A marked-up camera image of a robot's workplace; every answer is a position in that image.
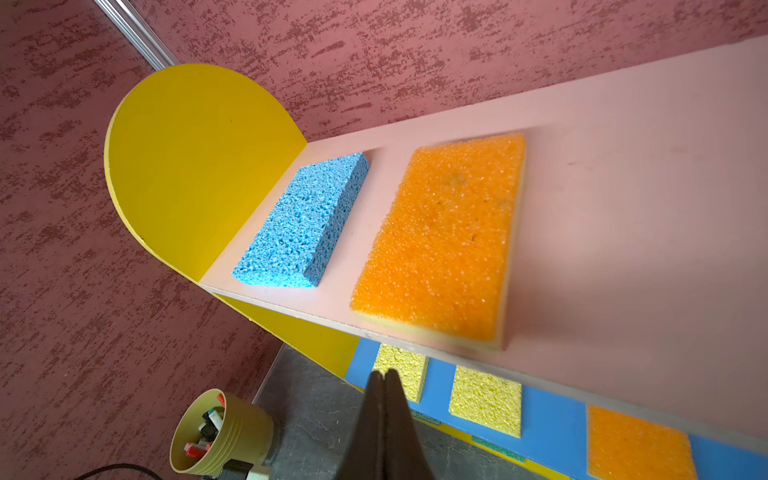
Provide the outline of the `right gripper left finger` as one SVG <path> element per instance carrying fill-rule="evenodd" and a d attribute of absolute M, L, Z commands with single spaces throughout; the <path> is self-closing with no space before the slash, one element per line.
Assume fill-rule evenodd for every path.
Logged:
<path fill-rule="evenodd" d="M 381 480 L 384 474 L 384 377 L 373 371 L 347 452 L 335 479 Z"/>

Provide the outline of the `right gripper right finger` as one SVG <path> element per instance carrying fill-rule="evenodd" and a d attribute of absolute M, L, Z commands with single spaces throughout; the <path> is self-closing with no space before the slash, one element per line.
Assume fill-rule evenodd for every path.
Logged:
<path fill-rule="evenodd" d="M 389 369 L 384 376 L 384 395 L 385 478 L 434 479 L 414 426 L 400 376 L 395 369 Z"/>

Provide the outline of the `blue sponge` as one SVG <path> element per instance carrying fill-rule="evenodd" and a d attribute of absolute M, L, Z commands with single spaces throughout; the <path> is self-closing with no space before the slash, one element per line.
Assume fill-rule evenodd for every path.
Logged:
<path fill-rule="evenodd" d="M 317 287 L 369 168 L 362 152 L 301 167 L 232 277 L 249 286 Z"/>

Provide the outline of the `tan sponge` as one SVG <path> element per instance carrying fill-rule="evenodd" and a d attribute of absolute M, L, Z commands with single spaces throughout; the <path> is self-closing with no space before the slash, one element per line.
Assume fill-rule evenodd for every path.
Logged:
<path fill-rule="evenodd" d="M 587 473 L 595 479 L 696 479 L 689 436 L 594 405 L 587 407 Z"/>
<path fill-rule="evenodd" d="M 444 345 L 500 349 L 526 148 L 507 133 L 416 149 L 351 310 Z"/>

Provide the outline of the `yellow cellulose sponge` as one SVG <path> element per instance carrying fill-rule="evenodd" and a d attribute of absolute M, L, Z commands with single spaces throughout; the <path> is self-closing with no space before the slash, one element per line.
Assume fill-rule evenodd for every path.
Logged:
<path fill-rule="evenodd" d="M 421 354 L 381 344 L 373 365 L 373 370 L 383 376 L 389 370 L 396 370 L 406 398 L 415 403 L 421 401 L 429 359 Z"/>
<path fill-rule="evenodd" d="M 496 432 L 520 438 L 522 397 L 523 386 L 518 382 L 457 366 L 449 413 Z"/>

